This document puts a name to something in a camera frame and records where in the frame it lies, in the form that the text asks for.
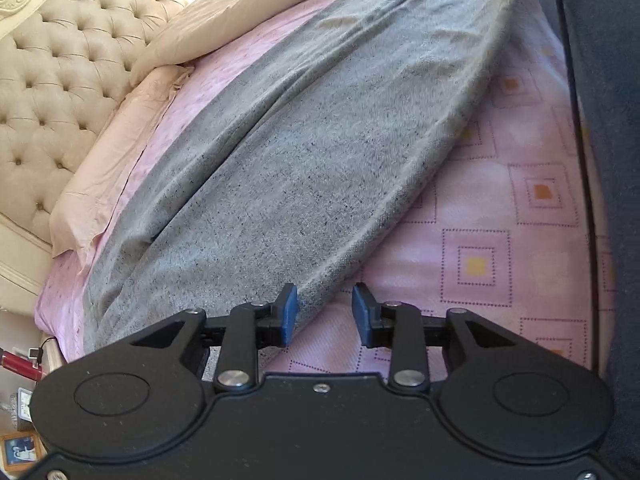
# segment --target bed sheet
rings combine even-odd
[[[196,62],[121,196],[113,225],[156,160],[236,75],[334,0],[307,0]],[[270,370],[388,371],[384,349],[360,346],[350,285],[364,280],[381,301],[428,314],[467,308],[587,366],[590,287],[584,205],[562,49],[537,0],[521,0],[510,42],[476,117],[404,220],[322,312],[277,355]],[[602,348],[612,325],[614,277],[604,209],[595,186]],[[68,360],[82,350],[82,293],[74,253],[57,257],[36,323]],[[432,375],[444,377],[439,352]]]

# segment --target red object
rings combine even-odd
[[[32,381],[42,380],[41,366],[34,368],[31,362],[27,361],[27,359],[18,357],[17,355],[7,352],[6,350],[2,350],[1,348],[0,351],[2,352],[0,356],[0,366],[2,366],[2,368],[6,368],[15,374],[31,379]]]

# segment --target wooden picture frame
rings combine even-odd
[[[8,473],[25,471],[44,456],[38,433],[19,431],[0,436],[2,468]]]

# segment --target tufted headboard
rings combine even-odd
[[[0,38],[0,215],[50,243],[49,212],[183,0],[46,0]]]

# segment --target blue gripper pad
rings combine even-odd
[[[360,288],[357,286],[353,287],[353,293],[351,295],[351,311],[353,312],[356,327],[358,327],[360,341],[363,346],[369,348],[372,344],[371,316],[367,303],[364,301],[360,293]]]
[[[282,338],[284,344],[291,343],[293,338],[293,328],[296,324],[296,316],[298,315],[298,288],[293,285],[284,303],[282,311]]]

